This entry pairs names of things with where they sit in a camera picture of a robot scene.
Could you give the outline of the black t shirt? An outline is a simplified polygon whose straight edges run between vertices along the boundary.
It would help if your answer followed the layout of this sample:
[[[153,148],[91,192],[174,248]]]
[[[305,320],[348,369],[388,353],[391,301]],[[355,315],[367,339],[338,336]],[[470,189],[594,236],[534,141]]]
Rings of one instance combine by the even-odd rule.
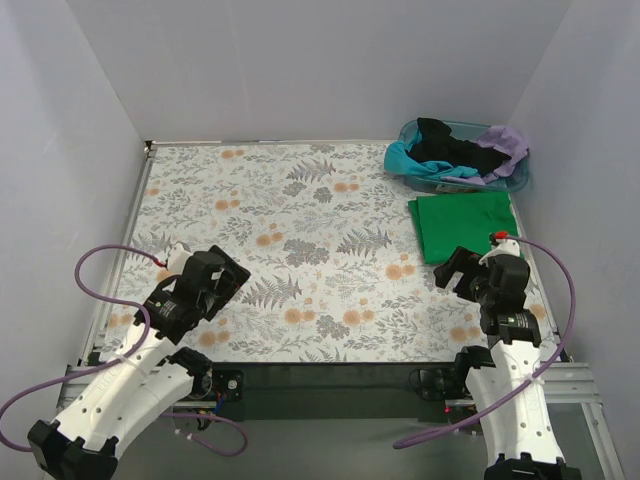
[[[411,147],[408,155],[419,164],[445,162],[452,167],[474,169],[477,174],[484,176],[511,159],[494,148],[452,137],[452,129],[440,120],[418,118],[417,127],[421,140]]]

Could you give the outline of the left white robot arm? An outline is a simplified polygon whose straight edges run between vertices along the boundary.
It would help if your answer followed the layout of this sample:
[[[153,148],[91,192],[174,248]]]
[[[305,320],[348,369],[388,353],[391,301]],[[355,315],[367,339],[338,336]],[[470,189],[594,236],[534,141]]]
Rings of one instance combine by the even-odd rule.
[[[138,308],[109,361],[77,398],[28,433],[36,463],[55,479],[109,479],[120,457],[176,402],[229,397],[229,382],[183,337],[213,319],[250,273],[221,248],[189,251],[174,245],[169,275]]]

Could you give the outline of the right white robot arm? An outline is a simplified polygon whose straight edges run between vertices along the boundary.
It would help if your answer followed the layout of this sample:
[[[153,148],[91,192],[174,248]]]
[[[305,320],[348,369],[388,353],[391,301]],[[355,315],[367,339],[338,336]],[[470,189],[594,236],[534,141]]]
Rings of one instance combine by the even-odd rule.
[[[485,255],[458,247],[434,271],[438,287],[454,274],[455,294],[480,307],[486,347],[465,347],[455,358],[454,389],[483,413],[487,479],[578,479],[567,465],[549,418],[542,380],[538,321],[525,306],[530,266],[514,240]]]

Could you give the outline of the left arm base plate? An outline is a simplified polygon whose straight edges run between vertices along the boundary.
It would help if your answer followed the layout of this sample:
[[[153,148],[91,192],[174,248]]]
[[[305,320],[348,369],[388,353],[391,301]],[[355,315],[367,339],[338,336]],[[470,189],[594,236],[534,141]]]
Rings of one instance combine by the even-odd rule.
[[[197,400],[239,402],[243,398],[244,372],[230,369],[208,369],[199,384],[194,384]]]

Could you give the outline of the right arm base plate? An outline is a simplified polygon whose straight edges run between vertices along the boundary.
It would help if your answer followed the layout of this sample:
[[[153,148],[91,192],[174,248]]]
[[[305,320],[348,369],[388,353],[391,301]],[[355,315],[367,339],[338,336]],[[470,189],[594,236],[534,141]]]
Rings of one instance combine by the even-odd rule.
[[[408,375],[410,389],[424,401],[459,400],[467,390],[453,367],[417,368]]]

